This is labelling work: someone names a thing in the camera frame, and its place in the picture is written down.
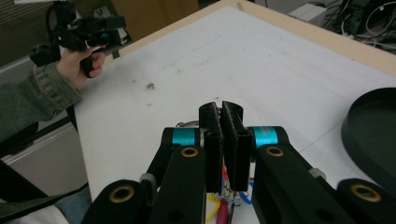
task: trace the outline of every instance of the black round tray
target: black round tray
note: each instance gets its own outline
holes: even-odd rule
[[[341,135],[351,159],[396,196],[396,88],[369,91],[358,98]]]

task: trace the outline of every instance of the black handheld controller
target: black handheld controller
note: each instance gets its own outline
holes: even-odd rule
[[[49,16],[54,10],[57,24],[50,29]],[[57,62],[61,59],[59,47],[83,51],[89,47],[103,46],[110,43],[108,31],[126,26],[122,16],[113,16],[105,19],[77,19],[76,7],[70,2],[54,2],[47,11],[47,43],[32,50],[30,58],[37,66]],[[87,77],[92,70],[91,58],[81,61],[81,67]]]

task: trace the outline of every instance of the jacket sleeve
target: jacket sleeve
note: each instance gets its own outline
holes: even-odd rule
[[[40,120],[48,120],[81,99],[55,63],[35,67],[19,83],[0,85],[0,143]]]

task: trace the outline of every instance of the white table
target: white table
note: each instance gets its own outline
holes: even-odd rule
[[[359,96],[396,86],[396,57],[249,2],[223,0],[107,58],[81,90],[78,131],[92,197],[138,180],[163,128],[198,119],[205,103],[245,108],[246,126],[283,126],[336,187],[366,176],[340,136]],[[258,222],[253,209],[234,223]]]

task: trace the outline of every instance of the black robotic linkage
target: black robotic linkage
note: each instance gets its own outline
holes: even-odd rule
[[[240,105],[209,103],[199,108],[199,127],[165,128],[147,172],[105,187],[83,223],[205,223],[206,194],[223,191],[223,162],[231,189],[247,191],[252,161],[260,223],[396,222],[396,199],[379,186],[346,179],[333,189],[282,127],[242,120]]]

